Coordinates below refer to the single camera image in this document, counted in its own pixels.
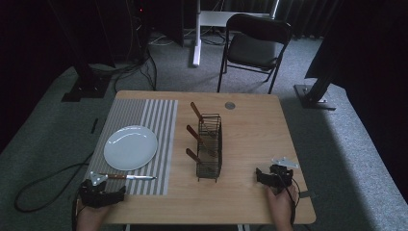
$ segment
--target gray carpet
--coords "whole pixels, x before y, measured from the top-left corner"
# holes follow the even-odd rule
[[[212,41],[220,38],[209,37]],[[293,85],[313,84],[304,80],[321,40],[292,40],[275,87],[293,138],[293,144],[317,214],[317,221],[295,230],[406,230],[408,206],[384,167],[370,137],[347,100],[343,89],[330,86],[326,97],[336,111],[303,109]],[[203,43],[201,64],[192,67],[193,46],[166,40],[149,46],[157,65],[157,89],[171,91],[217,90],[222,47]],[[151,62],[142,67],[154,75]],[[71,200],[85,168],[62,195],[43,210],[23,214],[13,207],[18,191],[35,179],[72,164],[81,163],[93,151],[115,90],[151,90],[140,71],[123,73],[104,98],[61,102],[77,78],[73,68],[55,80],[48,92],[0,155],[0,230],[70,230]],[[230,69],[221,92],[266,93],[265,76]],[[22,195],[20,205],[33,208],[48,201],[63,187],[75,168],[63,172]],[[119,230],[106,225],[104,230]],[[274,230],[273,226],[251,225],[251,230]]]

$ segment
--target small round coaster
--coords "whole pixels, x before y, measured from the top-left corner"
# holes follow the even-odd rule
[[[233,109],[235,109],[235,103],[233,103],[233,102],[226,102],[226,103],[225,103],[225,108],[228,109],[228,110],[233,110]]]

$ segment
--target chair backrest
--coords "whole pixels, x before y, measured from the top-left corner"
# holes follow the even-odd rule
[[[259,40],[288,44],[292,38],[290,24],[270,18],[236,13],[227,21],[227,32],[238,31]]]

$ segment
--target chair seat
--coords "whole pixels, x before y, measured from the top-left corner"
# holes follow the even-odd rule
[[[258,40],[238,34],[231,40],[228,61],[260,68],[273,68],[277,60],[275,46],[276,43],[272,41]]]

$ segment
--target wooden table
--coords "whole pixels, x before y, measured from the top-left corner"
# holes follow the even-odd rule
[[[268,173],[271,158],[287,157],[298,163],[277,96],[128,90],[120,91],[116,98],[175,99],[178,111],[167,194],[126,195],[123,202],[114,206],[107,223],[272,223],[255,169]],[[186,148],[196,148],[196,140],[186,130],[188,124],[198,126],[191,102],[200,113],[217,113],[222,118],[223,163],[217,181],[197,181],[195,162],[186,155]],[[235,109],[226,109],[226,102],[233,102]],[[300,190],[307,191],[301,168],[293,172]],[[312,223],[315,219],[311,199],[300,199],[294,223]]]

